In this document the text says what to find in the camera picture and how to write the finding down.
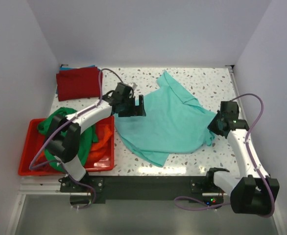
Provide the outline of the teal t shirt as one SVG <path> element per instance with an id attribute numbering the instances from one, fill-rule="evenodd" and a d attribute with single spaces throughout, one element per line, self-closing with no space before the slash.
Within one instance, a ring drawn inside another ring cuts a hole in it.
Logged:
<path id="1" fill-rule="evenodd" d="M 168 72 L 159 88 L 144 96 L 144 117 L 115 117 L 124 145 L 143 160 L 163 167 L 171 153 L 192 153 L 215 139 L 208 125 L 215 114 L 205 109 Z"/>

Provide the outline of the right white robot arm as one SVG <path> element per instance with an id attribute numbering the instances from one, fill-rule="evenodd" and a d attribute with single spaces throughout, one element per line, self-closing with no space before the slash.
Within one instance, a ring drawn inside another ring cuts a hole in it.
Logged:
<path id="1" fill-rule="evenodd" d="M 206 181 L 230 196 L 235 213 L 270 217 L 275 210 L 280 185 L 262 166 L 250 138 L 251 128 L 239 118 L 235 101 L 223 101 L 208 129 L 224 137 L 231 146 L 239 167 L 239 178 L 224 168 L 210 168 Z"/>

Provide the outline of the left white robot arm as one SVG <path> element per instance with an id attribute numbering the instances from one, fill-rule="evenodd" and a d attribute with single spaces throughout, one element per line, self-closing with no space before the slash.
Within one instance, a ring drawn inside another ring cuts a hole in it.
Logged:
<path id="1" fill-rule="evenodd" d="M 74 181 L 83 183 L 88 173 L 78 157 L 81 134 L 113 115 L 145 117 L 144 96 L 141 94 L 136 99 L 134 88 L 119 82 L 114 90 L 101 95 L 95 104 L 67 116 L 54 116 L 43 147 L 56 158 Z"/>

